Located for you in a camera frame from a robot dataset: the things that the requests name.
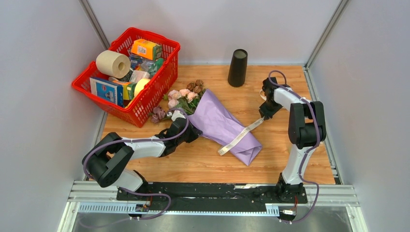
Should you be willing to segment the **purple flower bouquet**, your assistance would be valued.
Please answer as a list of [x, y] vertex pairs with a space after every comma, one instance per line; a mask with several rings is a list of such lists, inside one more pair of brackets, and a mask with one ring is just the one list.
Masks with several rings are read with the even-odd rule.
[[261, 125], [263, 119], [244, 126], [210, 89], [204, 87], [201, 80], [189, 83], [184, 89], [171, 90], [164, 99], [168, 101], [169, 109], [183, 109], [192, 126], [201, 131], [202, 137], [221, 145], [219, 155], [231, 152], [249, 166], [261, 151], [262, 144], [251, 131]]

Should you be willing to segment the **cream ribbon with gold print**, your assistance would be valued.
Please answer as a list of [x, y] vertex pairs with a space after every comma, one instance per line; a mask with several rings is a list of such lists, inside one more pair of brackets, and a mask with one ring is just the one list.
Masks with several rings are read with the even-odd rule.
[[214, 139], [222, 146], [219, 154], [222, 156], [230, 151], [244, 164], [249, 165], [262, 149], [262, 144], [251, 131], [261, 125], [263, 119], [257, 119], [245, 127], [218, 99], [215, 99], [214, 111]]

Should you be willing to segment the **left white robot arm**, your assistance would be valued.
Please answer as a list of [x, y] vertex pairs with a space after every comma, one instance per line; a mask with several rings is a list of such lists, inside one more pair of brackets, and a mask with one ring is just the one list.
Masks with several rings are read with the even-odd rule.
[[188, 119], [178, 117], [171, 126], [149, 138], [131, 139], [115, 132], [107, 134], [83, 158], [82, 165], [89, 178], [101, 188], [116, 186], [129, 190], [136, 200], [147, 196], [145, 179], [126, 168], [131, 160], [160, 158], [175, 152], [182, 143], [191, 143], [202, 135]]

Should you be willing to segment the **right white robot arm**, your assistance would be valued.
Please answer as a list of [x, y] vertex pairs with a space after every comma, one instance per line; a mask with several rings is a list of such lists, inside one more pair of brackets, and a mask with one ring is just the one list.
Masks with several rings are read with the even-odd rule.
[[266, 97], [259, 108], [262, 119], [271, 119], [280, 109], [289, 112], [288, 137], [292, 147], [276, 188], [277, 198], [286, 203], [302, 191], [309, 159], [326, 138], [324, 106], [320, 101], [299, 96], [288, 85], [279, 85], [274, 77], [263, 81], [262, 91]]

